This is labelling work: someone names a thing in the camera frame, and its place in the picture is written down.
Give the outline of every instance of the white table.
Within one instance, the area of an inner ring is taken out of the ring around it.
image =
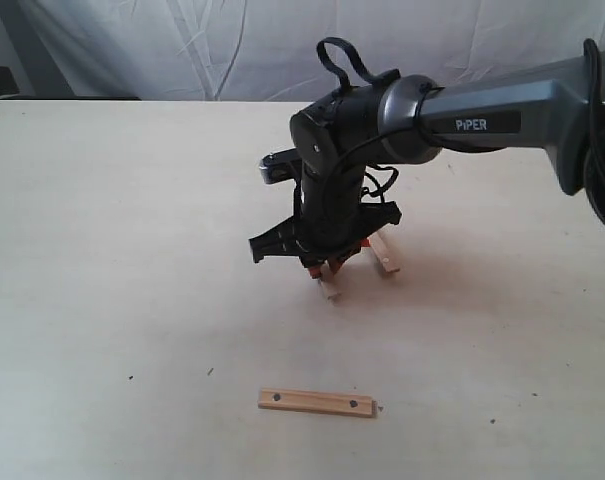
[[[538,151],[402,167],[402,272],[359,255],[332,305],[247,242],[291,213],[256,165],[299,107],[0,102],[0,480],[605,478],[584,194]],[[258,410],[267,386],[384,409]]]

